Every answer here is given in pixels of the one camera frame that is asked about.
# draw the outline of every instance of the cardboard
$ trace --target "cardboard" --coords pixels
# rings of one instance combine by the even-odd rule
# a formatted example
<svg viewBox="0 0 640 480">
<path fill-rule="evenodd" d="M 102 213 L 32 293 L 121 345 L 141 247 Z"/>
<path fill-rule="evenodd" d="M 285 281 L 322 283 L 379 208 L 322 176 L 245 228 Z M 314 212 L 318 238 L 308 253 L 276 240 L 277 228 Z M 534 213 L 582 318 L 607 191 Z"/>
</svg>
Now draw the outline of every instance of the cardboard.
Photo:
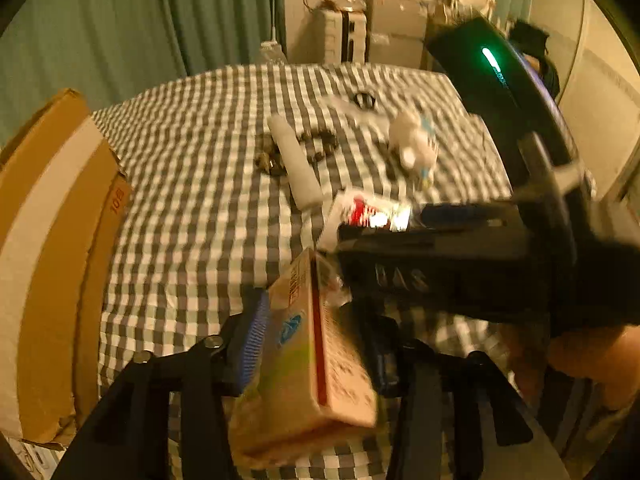
<svg viewBox="0 0 640 480">
<path fill-rule="evenodd" d="M 335 269 L 305 250 L 269 289 L 260 369 L 236 403 L 229 443 L 237 465 L 290 463 L 375 427 L 376 393 Z"/>
<path fill-rule="evenodd" d="M 404 36 L 372 35 L 369 43 L 369 62 L 420 68 L 424 43 Z"/>
<path fill-rule="evenodd" d="M 369 33 L 424 40 L 427 12 L 418 0 L 368 0 Z"/>
<path fill-rule="evenodd" d="M 0 152 L 0 430 L 68 444 L 97 402 L 104 286 L 129 198 L 73 90 Z"/>
</svg>

